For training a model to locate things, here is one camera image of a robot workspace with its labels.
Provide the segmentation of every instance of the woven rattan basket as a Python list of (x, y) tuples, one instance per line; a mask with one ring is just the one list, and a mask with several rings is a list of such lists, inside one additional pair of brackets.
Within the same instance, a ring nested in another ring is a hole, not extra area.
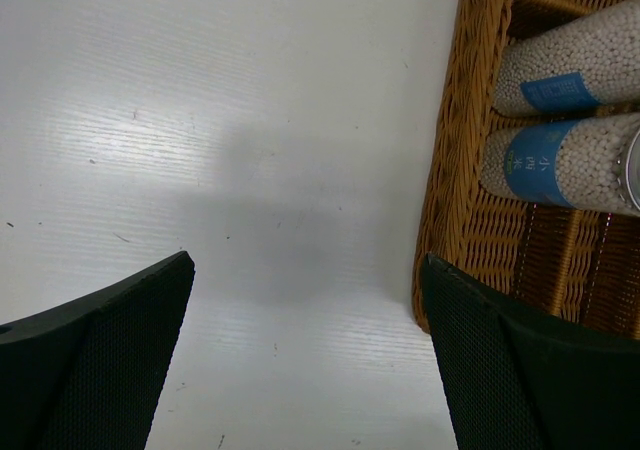
[(505, 200), (479, 184), (490, 132), (549, 121), (491, 109), (505, 46), (620, 1), (460, 0), (414, 269), (413, 307), (424, 330), (419, 269), (434, 252), (547, 313), (640, 338), (640, 218)]

